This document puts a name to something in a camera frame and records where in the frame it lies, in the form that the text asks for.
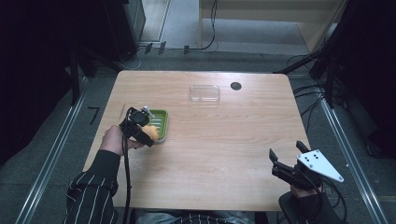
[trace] robotic hand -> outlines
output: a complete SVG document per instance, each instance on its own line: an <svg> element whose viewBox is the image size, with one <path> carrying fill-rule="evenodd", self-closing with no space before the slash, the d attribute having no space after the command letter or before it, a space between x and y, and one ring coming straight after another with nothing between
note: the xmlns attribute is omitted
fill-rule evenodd
<svg viewBox="0 0 396 224"><path fill-rule="evenodd" d="M310 151L301 141L297 141L296 147L300 149L302 154L297 156L297 164L293 167L279 162L275 152L270 149L269 157L274 164L273 175L303 190L319 188L322 175L338 182L344 181L344 178L340 176L319 150Z"/></svg>
<svg viewBox="0 0 396 224"><path fill-rule="evenodd" d="M297 148L302 154L297 156L297 164L293 167L287 166L277 160L275 152L270 149L269 158L274 164L272 174L285 182L293 185L297 189L306 191L315 189L318 197L311 198L311 201L304 200L304 204L308 202L312 206L302 208L299 199L295 198L291 192L285 193L279 198L279 205L289 223L313 223L320 216L320 223L344 223L332 210L327 196L319 192L322 185L322 177L326 176L338 182L343 182L344 178L338 174L334 167L324 157L319 150L309 150L301 141L297 141Z"/></svg>
<svg viewBox="0 0 396 224"><path fill-rule="evenodd" d="M139 143L151 147L154 141L142 131L142 127L146 126L149 118L153 117L148 106L144 106L141 110L131 107L126 113L125 120L120 124L121 131L127 138L133 137Z"/></svg>

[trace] green tray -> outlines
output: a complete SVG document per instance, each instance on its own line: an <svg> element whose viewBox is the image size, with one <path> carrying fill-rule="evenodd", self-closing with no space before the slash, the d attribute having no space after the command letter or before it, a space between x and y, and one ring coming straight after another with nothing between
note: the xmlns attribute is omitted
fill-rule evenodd
<svg viewBox="0 0 396 224"><path fill-rule="evenodd" d="M148 125L154 125L157 127L157 132L159 135L159 138L155 142L163 142L166 137L166 129L167 129L167 124L168 124L168 113L164 110L156 110L156 109L150 109L151 114L153 114L155 117L154 119L151 119Z"/></svg>

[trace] human hand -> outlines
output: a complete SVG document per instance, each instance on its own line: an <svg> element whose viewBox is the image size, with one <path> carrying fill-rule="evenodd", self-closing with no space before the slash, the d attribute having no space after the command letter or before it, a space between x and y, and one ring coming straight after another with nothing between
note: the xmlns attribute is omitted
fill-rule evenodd
<svg viewBox="0 0 396 224"><path fill-rule="evenodd" d="M303 198L303 197L306 197L306 196L311 196L311 195L318 194L315 189L311 189L311 190L297 189L293 185L290 185L290 191L294 195L294 197L296 197L296 198Z"/></svg>
<svg viewBox="0 0 396 224"><path fill-rule="evenodd" d="M102 138L102 144L100 146L100 149L112 151L117 155L122 156L123 155L122 136L123 133L119 126L116 125L111 126L110 129L105 131L105 135ZM143 144L136 141L132 141L131 139L128 139L127 142L128 142L128 149L131 149L133 147L139 148L144 146Z"/></svg>

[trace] wire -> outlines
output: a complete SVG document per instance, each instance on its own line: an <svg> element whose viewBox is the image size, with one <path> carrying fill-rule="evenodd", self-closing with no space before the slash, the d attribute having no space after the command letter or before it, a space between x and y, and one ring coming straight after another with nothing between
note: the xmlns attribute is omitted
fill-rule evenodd
<svg viewBox="0 0 396 224"><path fill-rule="evenodd" d="M318 50L317 50L317 52L318 51L321 51L326 45L328 44L328 42L326 42L326 37L324 37L323 38L323 44L318 48ZM314 58L311 58L311 53L308 53L308 54L300 54L300 55L294 55L294 56L292 56L291 58L289 58L288 59L288 61L286 62L286 66L287 67L289 67L289 62L290 62L290 60L291 59L293 59L293 58L296 58L296 57L303 57L302 59L304 59L305 57L308 57L310 60L311 60L311 62L320 62L320 61L325 61L326 59L314 59ZM311 70L312 69L312 67L310 68L310 67L308 67L307 65L306 65L306 63L304 64L304 67L306 67L308 70Z"/></svg>
<svg viewBox="0 0 396 224"><path fill-rule="evenodd" d="M311 95L311 94L324 94L324 93L325 93L324 91L311 91L311 92L302 93L300 95L296 95L296 96L294 96L294 98L299 98L299 97Z"/></svg>
<svg viewBox="0 0 396 224"><path fill-rule="evenodd" d="M308 134L309 124L311 123L311 116L312 116L313 111L314 111L314 108L312 108L311 111L309 111L308 121L306 122L305 134Z"/></svg>
<svg viewBox="0 0 396 224"><path fill-rule="evenodd" d="M297 93L299 91L303 91L303 90L306 90L306 89L309 89L309 88L313 88L313 87L324 87L324 85L323 84L316 84L316 85L300 87L300 88L295 89L293 91L293 94L295 94L295 93Z"/></svg>
<svg viewBox="0 0 396 224"><path fill-rule="evenodd" d="M214 0L213 1L213 5L212 5L212 9L211 9L211 14L210 14L210 21L212 24L212 30L213 30L213 35L212 35L212 40L210 41L210 43L204 47L204 48L194 48L194 49L189 49L189 50L198 50L200 52L213 52L216 51L219 48L219 43L215 41L216 38L216 29L215 29L215 21L216 21L216 15L217 15L217 11L218 11L218 0ZM212 46L213 43L217 44L217 47L215 50L210 50L210 51L204 51L205 49L208 49L210 46ZM169 49L169 48L165 48L168 50L185 50L185 49Z"/></svg>
<svg viewBox="0 0 396 224"><path fill-rule="evenodd" d="M319 103L320 101L322 101L324 99L324 96L320 96L312 105L310 105L304 112L302 112L300 115L301 117L306 114L308 111L314 109Z"/></svg>
<svg viewBox="0 0 396 224"><path fill-rule="evenodd" d="M124 130L127 130L128 126L128 117L129 114L131 113L132 108L129 108L128 111L126 112L125 115L125 121L124 121ZM125 175L126 175L126 202L125 202L125 208L124 208L124 215L123 215L123 220L122 224L127 223L128 219L128 214L129 214L129 204L131 201L131 176L130 176L130 170L129 170L129 158L128 158L128 137L124 133L122 135L122 152L124 155L124 165L125 165Z"/></svg>
<svg viewBox="0 0 396 224"><path fill-rule="evenodd" d="M344 207L343 223L347 223L347 204L344 199L344 196L341 194L340 190L338 190L338 188L334 185L334 183L327 176L323 176L323 182L328 184L329 186L331 186L337 193L338 199L341 200L341 203L343 204L343 207Z"/></svg>
<svg viewBox="0 0 396 224"><path fill-rule="evenodd" d="M121 67L123 67L124 69L127 69L127 70L136 70L137 68L139 68L140 67L140 64L142 63L142 61L140 60L140 57L139 57L139 53L140 53L140 51L142 51L143 49L145 49L146 47L143 47L142 49L139 49L138 51L137 51L137 53L136 53L136 58L137 58L137 60L139 61L139 63L138 63L138 65L136 66L136 67L134 67L134 68L130 68L130 67L128 67L128 66L125 66L124 64L122 64L122 63L118 63Z"/></svg>
<svg viewBox="0 0 396 224"><path fill-rule="evenodd" d="M315 213L314 215L310 218L310 220L314 221L315 218L318 216L321 207L323 205L323 199L321 197L321 193L320 190L318 189L318 187L314 184L314 182L312 182L312 180L306 175L304 174L301 170L297 169L297 171L312 185L312 187L315 188L315 191L317 192L318 198L319 198L319 206L317 206L317 209L315 209Z"/></svg>

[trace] clear plastic container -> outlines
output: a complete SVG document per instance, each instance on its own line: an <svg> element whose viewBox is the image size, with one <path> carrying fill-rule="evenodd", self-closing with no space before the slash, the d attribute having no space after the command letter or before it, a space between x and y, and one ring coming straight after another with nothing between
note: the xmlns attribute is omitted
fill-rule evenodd
<svg viewBox="0 0 396 224"><path fill-rule="evenodd" d="M196 105L218 105L220 88L216 85L192 85L189 100Z"/></svg>

